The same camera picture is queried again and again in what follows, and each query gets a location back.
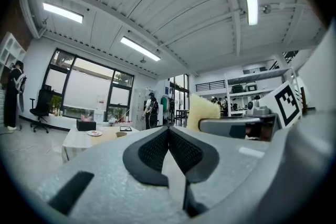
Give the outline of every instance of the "brown bowl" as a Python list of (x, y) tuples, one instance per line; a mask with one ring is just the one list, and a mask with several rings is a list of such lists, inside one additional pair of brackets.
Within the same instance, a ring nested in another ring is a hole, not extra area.
[(117, 135), (117, 137), (122, 137), (127, 135), (127, 132), (116, 132), (115, 134)]

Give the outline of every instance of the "office chair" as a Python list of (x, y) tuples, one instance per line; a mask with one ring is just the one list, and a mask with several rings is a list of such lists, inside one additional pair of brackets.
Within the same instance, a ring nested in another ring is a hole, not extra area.
[(34, 108), (34, 100), (35, 99), (31, 98), (32, 109), (30, 109), (29, 111), (31, 112), (31, 114), (38, 117), (38, 122), (37, 123), (32, 123), (30, 125), (30, 127), (33, 127), (33, 125), (35, 125), (34, 132), (36, 132), (36, 128), (42, 127), (44, 130), (46, 130), (47, 133), (49, 133), (47, 128), (41, 122), (41, 119), (44, 120), (45, 122), (47, 122), (43, 117), (44, 116), (49, 116), (49, 104), (51, 102), (51, 99), (53, 98), (52, 94), (53, 93), (50, 90), (41, 89), (39, 94), (38, 94), (37, 105), (36, 105), (35, 108)]

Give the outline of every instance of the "black and white square marker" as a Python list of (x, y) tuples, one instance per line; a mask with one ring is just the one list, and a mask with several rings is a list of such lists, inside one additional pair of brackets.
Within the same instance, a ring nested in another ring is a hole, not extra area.
[(275, 99), (277, 100), (285, 126), (287, 126), (300, 112), (290, 86), (287, 85), (282, 91), (277, 93)]

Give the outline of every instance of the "white plate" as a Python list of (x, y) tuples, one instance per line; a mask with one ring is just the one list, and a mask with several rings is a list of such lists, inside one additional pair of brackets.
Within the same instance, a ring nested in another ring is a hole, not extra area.
[(88, 135), (91, 135), (91, 136), (100, 136), (100, 135), (102, 135), (103, 133), (100, 132), (100, 131), (88, 131), (87, 134), (88, 134)]

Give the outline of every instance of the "yellow sponge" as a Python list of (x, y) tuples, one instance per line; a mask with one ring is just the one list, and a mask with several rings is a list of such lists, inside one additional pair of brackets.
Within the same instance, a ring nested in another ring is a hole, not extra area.
[(209, 100), (206, 100), (194, 93), (190, 96), (189, 102), (190, 109), (187, 129), (199, 132), (199, 120), (220, 118), (220, 107), (218, 104), (211, 103)]

